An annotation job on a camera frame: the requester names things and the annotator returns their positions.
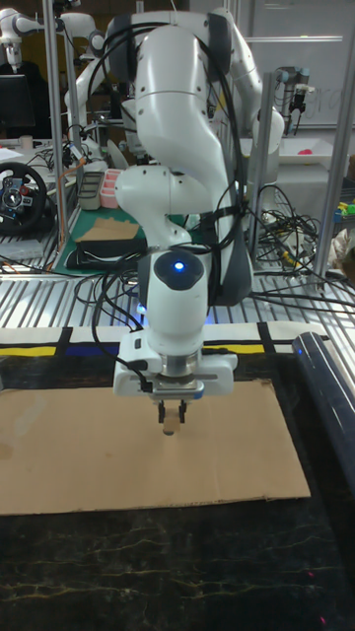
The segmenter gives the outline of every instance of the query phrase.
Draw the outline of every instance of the blue led light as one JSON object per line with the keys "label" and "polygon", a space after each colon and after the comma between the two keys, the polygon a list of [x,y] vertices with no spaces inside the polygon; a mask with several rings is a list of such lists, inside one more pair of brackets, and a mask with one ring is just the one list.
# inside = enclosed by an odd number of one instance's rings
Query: blue led light
{"label": "blue led light", "polygon": [[147,313],[147,309],[139,303],[137,307],[137,313],[143,316],[145,313]]}

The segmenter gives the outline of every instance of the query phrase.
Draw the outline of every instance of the yellow tape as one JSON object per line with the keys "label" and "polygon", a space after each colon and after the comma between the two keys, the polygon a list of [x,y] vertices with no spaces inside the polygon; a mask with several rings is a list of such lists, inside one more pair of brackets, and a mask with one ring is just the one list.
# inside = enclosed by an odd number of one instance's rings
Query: yellow tape
{"label": "yellow tape", "polygon": [[225,106],[226,106],[226,99],[224,96],[224,92],[222,92],[222,94],[218,98],[216,111],[219,111],[220,109],[224,109]]}
{"label": "yellow tape", "polygon": [[262,344],[221,344],[220,346],[204,346],[203,348],[227,348],[227,350],[232,351],[232,353],[238,353],[239,355],[252,355],[265,352]]}
{"label": "yellow tape", "polygon": [[55,355],[55,346],[35,346],[33,348],[0,348],[0,355],[17,355],[19,357],[51,357]]}

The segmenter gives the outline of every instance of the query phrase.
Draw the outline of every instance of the pink container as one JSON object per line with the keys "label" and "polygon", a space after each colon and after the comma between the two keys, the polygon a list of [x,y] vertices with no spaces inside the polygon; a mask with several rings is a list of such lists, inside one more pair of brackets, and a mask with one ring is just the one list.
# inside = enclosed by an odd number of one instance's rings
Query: pink container
{"label": "pink container", "polygon": [[120,173],[120,169],[107,169],[105,172],[100,191],[100,203],[103,208],[118,208],[117,200],[114,196],[114,185]]}

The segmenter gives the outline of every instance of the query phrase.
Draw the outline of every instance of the metal frame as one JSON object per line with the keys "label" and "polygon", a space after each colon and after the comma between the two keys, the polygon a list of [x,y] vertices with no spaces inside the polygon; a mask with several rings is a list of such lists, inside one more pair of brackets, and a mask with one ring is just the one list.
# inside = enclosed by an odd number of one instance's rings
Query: metal frame
{"label": "metal frame", "polygon": [[257,136],[257,153],[255,178],[251,194],[251,214],[249,221],[248,250],[252,264],[256,261],[258,235],[260,231],[262,192],[265,184],[265,175],[268,158],[268,146],[270,140],[271,115],[275,92],[275,73],[265,72],[262,80],[262,95],[260,108],[260,124]]}
{"label": "metal frame", "polygon": [[340,199],[345,161],[349,146],[349,138],[355,109],[355,29],[350,42],[349,54],[345,70],[340,112],[336,126],[335,141],[331,156],[328,184],[325,195],[324,210],[319,230],[314,271],[323,276],[326,271],[330,243],[333,235],[333,214]]}
{"label": "metal frame", "polygon": [[[76,89],[76,75],[74,70],[74,48],[72,45],[73,34],[71,32],[69,24],[65,26],[64,36],[64,49],[65,49],[65,62],[67,68],[68,78],[68,91],[69,91],[69,103],[71,111],[71,137],[73,139],[75,147],[82,153],[81,141],[80,141],[80,119],[79,119],[79,105],[78,105],[78,93]],[[83,180],[83,170],[77,171],[78,188]]]}
{"label": "metal frame", "polygon": [[63,173],[62,167],[62,131],[61,131],[61,119],[60,119],[60,93],[59,93],[59,69],[58,69],[58,50],[56,41],[56,28],[53,13],[52,0],[43,0],[43,23],[44,23],[44,37],[45,37],[45,51],[47,62],[47,75],[48,75],[48,89],[49,89],[49,104],[50,104],[50,124],[52,131],[53,141],[53,157],[54,157],[54,172],[56,184],[61,187],[61,199],[62,199],[62,211],[63,218],[58,212],[58,225],[61,228],[63,221],[65,240],[69,236],[68,231],[68,217],[66,208],[66,199],[64,191],[63,178],[60,176]]}

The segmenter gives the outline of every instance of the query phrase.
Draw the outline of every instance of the laboratory wall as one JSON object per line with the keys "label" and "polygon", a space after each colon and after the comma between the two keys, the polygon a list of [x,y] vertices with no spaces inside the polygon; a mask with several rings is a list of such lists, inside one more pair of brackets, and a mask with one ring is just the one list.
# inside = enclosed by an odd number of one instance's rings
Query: laboratory wall
{"label": "laboratory wall", "polygon": [[[342,35],[342,43],[253,44],[256,65],[262,74],[279,65],[311,69],[310,85],[316,92],[307,97],[307,110],[298,136],[333,143],[350,38],[355,28],[354,0],[189,0],[190,11],[206,12],[239,6],[240,30],[244,36]],[[349,138],[349,154],[355,154],[355,129]]]}
{"label": "laboratory wall", "polygon": [[[188,9],[188,0],[175,0],[175,2],[178,9]],[[43,15],[41,0],[14,0],[8,5],[4,3],[2,4],[3,6],[1,8],[4,8],[4,6],[10,6],[27,16],[35,16],[36,13],[38,13],[39,16]],[[170,0],[145,0],[144,7],[146,11],[163,11],[170,10],[172,5]],[[95,18],[97,28],[101,31],[106,30],[107,25],[113,16],[125,13],[135,13],[135,11],[135,0],[82,0],[81,6],[75,9],[76,13],[86,13],[92,15]],[[75,39],[75,46],[80,53],[84,52],[87,44],[88,43],[85,39]],[[59,71],[65,73],[66,66],[63,37],[59,37],[57,39],[57,46]],[[44,34],[41,33],[32,35],[31,37],[24,37],[22,43],[22,54],[23,59],[26,61],[32,61],[38,65],[40,74],[44,79],[46,79],[47,70]]]}

